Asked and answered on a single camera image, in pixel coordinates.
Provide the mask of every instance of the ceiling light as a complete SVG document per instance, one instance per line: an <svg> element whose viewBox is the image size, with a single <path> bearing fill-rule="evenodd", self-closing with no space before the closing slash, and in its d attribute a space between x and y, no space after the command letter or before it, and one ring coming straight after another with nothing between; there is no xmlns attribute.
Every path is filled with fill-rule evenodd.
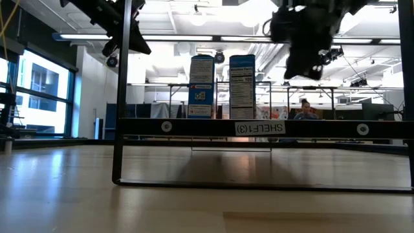
<svg viewBox="0 0 414 233"><path fill-rule="evenodd" d="M252 19L252 17L244 17L241 20L241 24L245 27L254 27L258 24L257 20Z"/></svg>
<svg viewBox="0 0 414 233"><path fill-rule="evenodd" d="M380 43L390 43L398 45L401 43L401 41L399 39L381 39Z"/></svg>
<svg viewBox="0 0 414 233"><path fill-rule="evenodd" d="M249 41L249 42L269 42L271 43L272 41L270 40L270 37L267 36L222 36L221 37L221 42L227 42L227 41L231 41L231 42L244 42L244 41Z"/></svg>
<svg viewBox="0 0 414 233"><path fill-rule="evenodd" d="M212 41L212 36L143 35L146 41Z"/></svg>
<svg viewBox="0 0 414 233"><path fill-rule="evenodd" d="M131 83L133 86L141 86L141 87L167 87L168 84L166 83Z"/></svg>
<svg viewBox="0 0 414 233"><path fill-rule="evenodd" d="M154 103L169 103L169 100L154 100ZM182 104L182 103L188 103L188 101L171 101L172 104Z"/></svg>
<svg viewBox="0 0 414 233"><path fill-rule="evenodd" d="M215 49L209 49L209 48L196 48L195 52L197 54L213 54L215 52Z"/></svg>
<svg viewBox="0 0 414 233"><path fill-rule="evenodd" d="M205 12L194 12L191 15L190 22L194 26L203 26L207 22L207 17Z"/></svg>
<svg viewBox="0 0 414 233"><path fill-rule="evenodd" d="M108 38L106 35L103 34L58 34L61 39L65 40L102 40L107 41L112 39L112 37Z"/></svg>
<svg viewBox="0 0 414 233"><path fill-rule="evenodd" d="M357 43L363 43L363 44L368 44L370 42L372 42L372 39L351 39L351 38L347 38L347 39L342 39L342 38L336 38L333 39L333 43L336 44L357 44Z"/></svg>

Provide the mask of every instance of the shelf label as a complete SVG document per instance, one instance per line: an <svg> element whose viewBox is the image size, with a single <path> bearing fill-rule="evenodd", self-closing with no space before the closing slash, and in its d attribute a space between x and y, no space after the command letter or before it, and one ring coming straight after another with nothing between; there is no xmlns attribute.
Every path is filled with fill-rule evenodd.
<svg viewBox="0 0 414 233"><path fill-rule="evenodd" d="M252 135L278 135L285 134L284 120L253 121L253 122L236 122L236 136Z"/></svg>
<svg viewBox="0 0 414 233"><path fill-rule="evenodd" d="M190 104L188 106L188 116L210 117L212 115L211 105Z"/></svg>

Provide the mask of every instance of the fluorescent light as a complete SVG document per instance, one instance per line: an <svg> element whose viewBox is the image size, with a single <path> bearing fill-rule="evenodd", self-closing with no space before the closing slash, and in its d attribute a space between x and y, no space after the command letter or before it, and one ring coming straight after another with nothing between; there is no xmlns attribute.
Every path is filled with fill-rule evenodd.
<svg viewBox="0 0 414 233"><path fill-rule="evenodd" d="M84 39L84 40L110 40L106 35L101 34L60 34L62 39Z"/></svg>
<svg viewBox="0 0 414 233"><path fill-rule="evenodd" d="M370 43L372 42L372 39L342 39L342 38L336 38L333 40L333 43L339 43L339 44L353 44L353 43Z"/></svg>
<svg viewBox="0 0 414 233"><path fill-rule="evenodd" d="M143 35L146 41L212 41L212 36Z"/></svg>
<svg viewBox="0 0 414 233"><path fill-rule="evenodd" d="M226 41L233 41L233 42L271 42L270 37L266 36L222 36L221 37L222 42Z"/></svg>
<svg viewBox="0 0 414 233"><path fill-rule="evenodd" d="M141 87L167 87L168 84L166 83L131 83L133 86L141 86Z"/></svg>
<svg viewBox="0 0 414 233"><path fill-rule="evenodd" d="M177 103L188 103L188 101L176 101L176 100L174 100L174 101L171 101L171 103L172 104L177 104ZM169 103L169 100L154 100L154 103Z"/></svg>
<svg viewBox="0 0 414 233"><path fill-rule="evenodd" d="M105 34L58 34L53 33L55 40L98 40L108 41L112 37L108 38ZM212 41L212 36L198 36L198 35L143 35L146 41Z"/></svg>
<svg viewBox="0 0 414 233"><path fill-rule="evenodd" d="M195 49L196 53L208 53L208 54L213 54L215 52L215 49L210 49L210 48L196 48Z"/></svg>
<svg viewBox="0 0 414 233"><path fill-rule="evenodd" d="M390 44L400 44L401 40L400 39L381 39L380 43L390 43Z"/></svg>
<svg viewBox="0 0 414 233"><path fill-rule="evenodd" d="M207 22L207 16L205 12L194 12L191 15L190 22L194 26L203 26Z"/></svg>

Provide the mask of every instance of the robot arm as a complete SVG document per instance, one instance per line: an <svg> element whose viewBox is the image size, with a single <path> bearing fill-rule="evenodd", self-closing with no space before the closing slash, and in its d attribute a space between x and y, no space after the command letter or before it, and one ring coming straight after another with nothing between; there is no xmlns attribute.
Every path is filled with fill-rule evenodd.
<svg viewBox="0 0 414 233"><path fill-rule="evenodd" d="M290 43L285 79L297 75L320 80L326 54L346 13L355 15L378 0L273 0L279 10L270 22L274 43Z"/></svg>
<svg viewBox="0 0 414 233"><path fill-rule="evenodd" d="M91 18L91 24L98 24L107 31L107 36L111 39L105 44L102 54L109 57L121 44L122 21L124 20L125 0L60 0L60 5L65 7L72 3L83 13ZM144 41L138 27L138 10L140 10L145 0L132 0L131 12L131 32L129 49L144 54L150 54L151 49Z"/></svg>

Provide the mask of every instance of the black metal shelf frame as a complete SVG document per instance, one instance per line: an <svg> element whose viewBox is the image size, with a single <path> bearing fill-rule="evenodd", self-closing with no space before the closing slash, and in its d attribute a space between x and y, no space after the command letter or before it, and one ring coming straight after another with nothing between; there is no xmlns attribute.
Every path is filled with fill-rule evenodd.
<svg viewBox="0 0 414 233"><path fill-rule="evenodd" d="M414 54L414 9L412 1L398 0L400 17L400 34L402 48L402 68L404 72L404 97L406 100L405 122L379 121L282 121L285 134L255 135L255 137L293 137L293 138L334 138L334 139L409 139L409 164L411 187L338 187L338 186L286 186L273 184L223 184L223 183L191 183L191 182L152 182L132 181L122 178L122 152L124 135L164 135L164 136L219 136L234 137L237 134L236 124L248 124L255 120L183 120L183 119L132 119L124 117L126 108L127 64L129 48L129 32L131 19L131 0L125 1L122 44L120 46L120 66L118 77L117 113L114 142L112 181L125 186L150 186L168 188L215 188L215 189L253 189L253 190L289 190L289 191L327 191L327 192L368 192L412 194L414 187L414 67L411 65Z"/></svg>

